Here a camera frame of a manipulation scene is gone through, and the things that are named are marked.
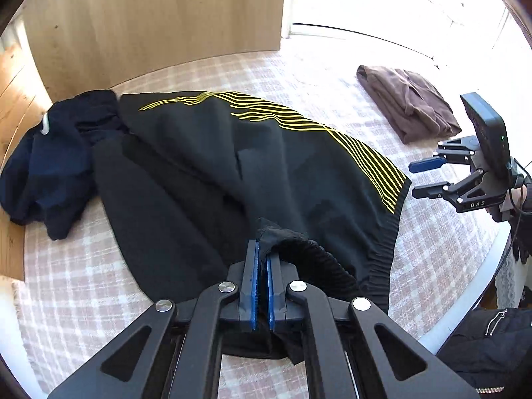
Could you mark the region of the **right hand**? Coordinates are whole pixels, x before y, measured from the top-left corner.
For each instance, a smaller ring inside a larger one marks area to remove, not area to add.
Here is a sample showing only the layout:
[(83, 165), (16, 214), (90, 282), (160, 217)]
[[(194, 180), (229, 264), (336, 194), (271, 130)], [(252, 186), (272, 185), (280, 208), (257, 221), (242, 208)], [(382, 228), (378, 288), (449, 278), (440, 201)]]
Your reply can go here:
[(520, 217), (531, 217), (531, 184), (524, 183), (519, 188), (508, 191), (499, 208), (501, 212), (514, 213)]

